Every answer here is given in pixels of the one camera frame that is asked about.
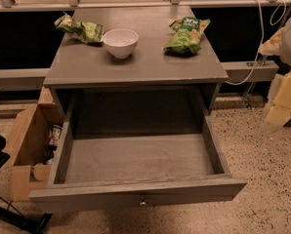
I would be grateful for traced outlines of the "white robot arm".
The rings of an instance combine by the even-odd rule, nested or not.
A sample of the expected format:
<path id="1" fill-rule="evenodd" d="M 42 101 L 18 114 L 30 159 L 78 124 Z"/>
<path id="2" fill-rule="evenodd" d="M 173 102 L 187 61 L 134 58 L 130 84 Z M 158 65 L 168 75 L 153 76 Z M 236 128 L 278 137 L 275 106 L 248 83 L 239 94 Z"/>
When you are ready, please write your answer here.
<path id="1" fill-rule="evenodd" d="M 259 53 L 279 56 L 283 63 L 291 66 L 291 18 L 273 36 L 261 44 Z M 273 127 L 282 127 L 291 119 L 291 71 L 281 79 L 266 121 Z"/>

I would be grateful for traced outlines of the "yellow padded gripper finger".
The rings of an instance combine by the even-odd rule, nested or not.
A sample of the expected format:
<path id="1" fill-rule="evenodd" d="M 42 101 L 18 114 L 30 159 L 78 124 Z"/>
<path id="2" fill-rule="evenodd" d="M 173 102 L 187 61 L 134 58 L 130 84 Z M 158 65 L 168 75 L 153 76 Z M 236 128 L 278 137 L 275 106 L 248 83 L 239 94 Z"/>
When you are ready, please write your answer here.
<path id="1" fill-rule="evenodd" d="M 291 71 L 282 79 L 266 121 L 274 127 L 282 127 L 291 119 Z"/>
<path id="2" fill-rule="evenodd" d="M 260 45 L 259 53 L 263 56 L 278 56 L 282 33 L 283 27 L 278 29 L 268 41 Z"/>

